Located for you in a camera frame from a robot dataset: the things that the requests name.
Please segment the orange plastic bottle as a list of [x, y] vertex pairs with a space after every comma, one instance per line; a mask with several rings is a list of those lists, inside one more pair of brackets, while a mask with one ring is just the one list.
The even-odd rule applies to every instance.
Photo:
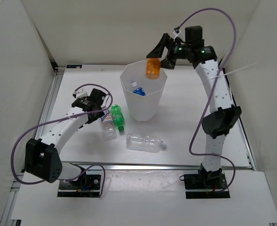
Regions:
[[160, 75], [161, 62], [158, 58], [150, 58], [146, 63], [146, 77], [156, 80]]

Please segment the green plastic bottle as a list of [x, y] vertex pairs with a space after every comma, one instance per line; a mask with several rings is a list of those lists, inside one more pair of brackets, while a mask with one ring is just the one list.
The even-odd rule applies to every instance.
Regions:
[[124, 116], [121, 110], [121, 107], [119, 105], [112, 105], [111, 106], [111, 116], [114, 125], [117, 127], [119, 132], [124, 132]]

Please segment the clear bottle red-blue label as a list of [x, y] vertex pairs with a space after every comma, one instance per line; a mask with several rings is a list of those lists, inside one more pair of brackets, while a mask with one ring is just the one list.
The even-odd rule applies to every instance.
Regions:
[[117, 134], [115, 131], [115, 126], [110, 113], [110, 110], [104, 111], [104, 115], [101, 117], [101, 123], [103, 128], [103, 137], [105, 140], [113, 140], [116, 138]]

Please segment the blue label water bottle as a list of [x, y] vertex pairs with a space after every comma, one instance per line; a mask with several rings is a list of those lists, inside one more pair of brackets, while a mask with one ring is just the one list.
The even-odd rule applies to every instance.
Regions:
[[146, 96], [143, 88], [140, 87], [135, 81], [131, 81], [130, 85], [131, 85], [131, 88], [132, 88], [132, 92], [134, 94], [138, 94], [140, 96]]

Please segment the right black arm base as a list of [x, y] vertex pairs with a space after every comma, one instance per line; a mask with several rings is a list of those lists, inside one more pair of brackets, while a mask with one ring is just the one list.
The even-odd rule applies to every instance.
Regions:
[[222, 169], [207, 172], [204, 168], [197, 173], [179, 176], [184, 182], [186, 199], [229, 199], [228, 184]]

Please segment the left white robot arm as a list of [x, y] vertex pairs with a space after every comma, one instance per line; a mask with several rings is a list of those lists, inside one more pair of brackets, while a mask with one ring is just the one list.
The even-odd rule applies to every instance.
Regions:
[[104, 115], [102, 105], [106, 94], [99, 89], [76, 92], [75, 101], [71, 104], [65, 117], [39, 139], [30, 139], [26, 144], [25, 171], [49, 183], [55, 182], [62, 170], [59, 154], [84, 124], [90, 124]]

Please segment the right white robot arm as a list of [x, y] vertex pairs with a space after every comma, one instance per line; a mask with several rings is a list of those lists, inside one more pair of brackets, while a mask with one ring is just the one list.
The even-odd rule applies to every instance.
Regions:
[[218, 184], [222, 178], [221, 159], [224, 141], [242, 111], [229, 97], [226, 82], [220, 77], [217, 56], [212, 46], [205, 46], [201, 26], [185, 29], [185, 40], [164, 33], [159, 43], [146, 56], [146, 72], [159, 72], [159, 68], [174, 69], [178, 59], [188, 60], [200, 77], [208, 98], [205, 111], [197, 128], [206, 134], [206, 150], [198, 170], [197, 182], [204, 188]]

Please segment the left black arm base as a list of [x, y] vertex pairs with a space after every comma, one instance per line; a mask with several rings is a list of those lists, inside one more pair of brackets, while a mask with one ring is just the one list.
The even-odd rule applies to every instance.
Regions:
[[[78, 164], [70, 164], [80, 169], [80, 176], [71, 181], [61, 180], [58, 186], [57, 197], [101, 198], [106, 177], [104, 166], [93, 164], [84, 168]], [[101, 168], [103, 175], [89, 173], [88, 171], [93, 167]]]

